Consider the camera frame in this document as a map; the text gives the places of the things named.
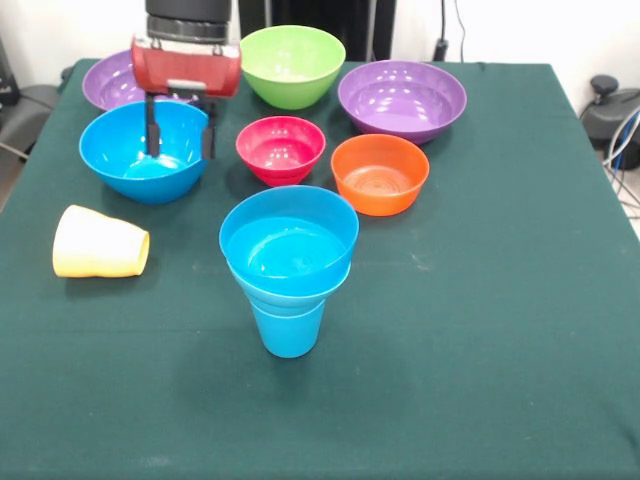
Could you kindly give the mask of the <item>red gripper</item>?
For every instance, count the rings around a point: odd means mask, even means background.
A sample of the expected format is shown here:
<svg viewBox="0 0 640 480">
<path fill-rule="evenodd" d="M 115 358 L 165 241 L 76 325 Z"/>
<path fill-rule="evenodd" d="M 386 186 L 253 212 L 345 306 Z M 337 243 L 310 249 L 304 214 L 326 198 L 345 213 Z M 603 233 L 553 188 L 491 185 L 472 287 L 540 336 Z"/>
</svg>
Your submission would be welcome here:
<svg viewBox="0 0 640 480">
<path fill-rule="evenodd" d="M 151 157 L 160 155 L 155 94 L 231 97 L 241 77 L 241 50 L 237 45 L 185 43 L 139 34 L 131 42 L 131 60 L 135 80 L 146 92 L 146 151 Z M 202 159 L 212 160 L 215 158 L 216 101 L 203 99 L 201 109 L 207 115 L 202 132 Z"/>
</svg>

